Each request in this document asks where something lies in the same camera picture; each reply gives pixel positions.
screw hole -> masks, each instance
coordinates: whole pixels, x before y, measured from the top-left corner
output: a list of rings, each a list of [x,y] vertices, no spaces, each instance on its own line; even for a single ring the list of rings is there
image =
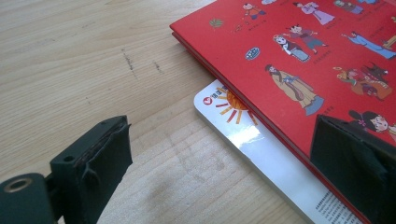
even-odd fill
[[[4,191],[7,193],[17,192],[21,189],[28,187],[32,182],[33,182],[33,180],[31,178],[16,179],[16,180],[12,181],[11,183],[7,184],[4,187]]]
[[[72,156],[68,156],[64,158],[64,161],[72,161],[74,159],[74,157]]]

white book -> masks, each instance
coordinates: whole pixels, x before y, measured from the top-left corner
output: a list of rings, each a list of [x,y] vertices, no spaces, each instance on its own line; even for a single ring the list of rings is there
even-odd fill
[[[314,223],[361,223],[218,80],[194,98],[198,112]]]

cartoon figure in traditional costume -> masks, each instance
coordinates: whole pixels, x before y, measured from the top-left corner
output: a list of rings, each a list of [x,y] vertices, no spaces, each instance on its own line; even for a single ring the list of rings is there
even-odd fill
[[[385,57],[386,59],[396,58],[396,52],[390,51],[388,49],[384,49],[381,46],[378,46],[377,44],[368,41],[366,38],[359,35],[355,31],[352,31],[352,36],[347,36],[344,34],[342,34],[341,36],[348,38],[354,44],[362,45],[362,46],[366,47],[367,49],[370,49],[371,51],[373,51],[377,54],[380,54],[381,56]]]
[[[299,77],[277,70],[271,64],[265,66],[275,84],[289,96],[292,101],[300,103],[307,116],[315,114],[323,105],[323,98],[314,94],[314,90]]]
[[[381,115],[372,111],[358,113],[354,110],[350,110],[349,116],[354,119],[350,121],[349,124],[366,132],[367,130],[371,130],[376,133],[388,131],[390,137],[392,137],[392,139],[396,142],[396,124],[389,125],[387,120]]]
[[[364,65],[361,68],[361,71],[366,75],[370,76],[370,79],[382,81],[388,84],[388,82],[384,79],[385,76],[388,75],[389,71],[387,69],[381,68],[375,63],[371,63],[371,66]]]
[[[250,3],[245,3],[242,8],[245,10],[245,16],[249,16],[253,20],[256,20],[259,15],[265,15],[265,12],[261,8],[255,7]]]
[[[353,14],[361,14],[361,12],[363,11],[362,7],[352,4],[350,2],[344,2],[341,0],[335,0],[334,5],[342,8],[343,10],[345,10],[347,12],[351,12]]]
[[[293,4],[297,7],[299,7],[303,13],[314,15],[315,18],[317,18],[317,20],[322,25],[325,25],[334,19],[334,16],[327,14],[326,12],[318,10],[319,5],[314,2],[310,2],[305,5],[303,5],[299,2],[294,2]]]
[[[315,46],[328,47],[328,45],[324,44],[321,40],[314,37],[314,35],[317,34],[318,34],[317,32],[303,29],[299,24],[297,24],[291,26],[290,34],[283,34],[283,35],[288,35],[291,38],[300,38],[301,40],[303,40],[303,42],[306,44],[307,47],[312,49],[314,53],[317,54],[318,51],[315,49]]]
[[[361,70],[343,70],[341,67],[334,67],[334,70],[340,71],[337,78],[349,83],[351,90],[358,95],[374,96],[376,99],[383,101],[393,91],[387,83],[379,81]]]
[[[299,61],[305,63],[309,60],[309,55],[306,54],[303,49],[296,43],[293,43],[283,37],[283,35],[275,35],[274,41],[290,56],[295,57]]]

scratch mark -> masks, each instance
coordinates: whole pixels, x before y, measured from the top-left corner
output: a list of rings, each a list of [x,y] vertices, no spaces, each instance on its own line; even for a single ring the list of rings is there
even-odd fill
[[[177,159],[180,162],[187,175],[194,178],[200,183],[205,183],[206,179],[202,175],[203,171],[199,169],[201,163],[194,157],[192,148],[185,141],[175,143],[169,135],[166,135],[172,148],[174,149]]]
[[[132,60],[129,58],[129,56],[125,53],[125,49],[121,49],[122,54],[124,56],[125,61],[128,63],[129,65],[129,69],[132,71],[132,73],[134,74],[134,77],[137,79],[136,74],[134,73],[134,66],[132,65]]]
[[[95,23],[96,23],[96,21],[92,21],[92,22],[90,22],[90,23],[88,23],[88,24],[83,25],[81,28],[82,28],[82,29],[87,28],[88,26],[90,26],[90,25],[92,25],[92,24],[95,24]]]
[[[124,3],[124,2],[128,2],[128,0],[112,0],[106,3],[106,5],[113,5],[113,4],[117,4],[117,3]]]
[[[91,102],[88,100],[88,97],[85,97],[85,99],[87,100],[88,104],[90,105]]]
[[[155,61],[153,63],[155,65],[155,68],[157,68],[157,71],[160,72],[163,75],[163,70],[161,70],[160,65],[157,64],[157,62],[155,62]]]
[[[224,167],[225,167],[224,162],[221,159],[219,159],[218,157],[216,157],[216,169],[218,171],[220,171],[220,170],[224,169]]]

book stack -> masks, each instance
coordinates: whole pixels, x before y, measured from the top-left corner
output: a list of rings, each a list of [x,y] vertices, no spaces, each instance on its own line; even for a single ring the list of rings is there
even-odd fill
[[[219,0],[171,28],[362,222],[381,223],[396,220],[389,212],[396,209],[389,202],[396,162],[383,158],[396,158],[395,16],[396,7],[375,0]],[[216,93],[207,97],[215,99]],[[238,119],[235,111],[232,117]],[[348,145],[337,158],[323,150],[330,147],[312,147],[318,115],[343,120],[394,150],[361,154]],[[338,161],[345,166],[337,167]],[[348,181],[375,186],[349,190]]]
[[[270,181],[308,222],[361,223],[218,80],[195,95],[194,105],[202,119]]]

